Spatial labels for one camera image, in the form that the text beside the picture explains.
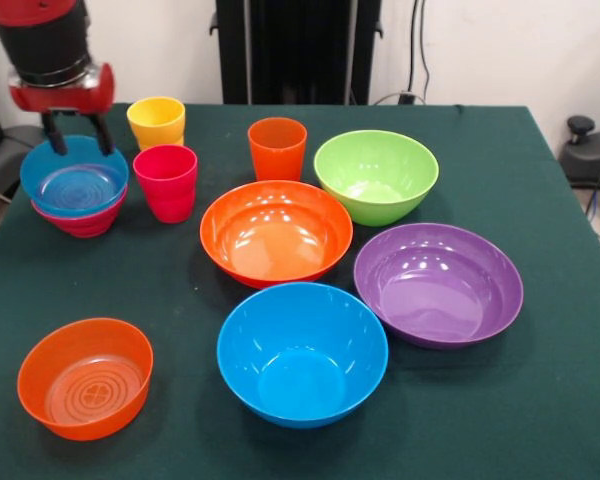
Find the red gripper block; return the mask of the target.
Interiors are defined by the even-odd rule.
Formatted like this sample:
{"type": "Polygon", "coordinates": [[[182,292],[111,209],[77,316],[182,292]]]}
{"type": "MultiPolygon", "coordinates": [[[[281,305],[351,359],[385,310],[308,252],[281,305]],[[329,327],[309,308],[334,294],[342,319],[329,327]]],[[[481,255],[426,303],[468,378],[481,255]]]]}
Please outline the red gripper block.
{"type": "Polygon", "coordinates": [[[99,150],[105,156],[113,153],[114,143],[102,115],[114,101],[115,79],[109,63],[91,64],[79,79],[49,88],[24,83],[12,68],[8,74],[8,87],[14,103],[21,110],[42,113],[43,130],[55,153],[66,155],[68,152],[54,114],[50,112],[55,110],[89,114],[87,118],[95,129],[99,150]]]}

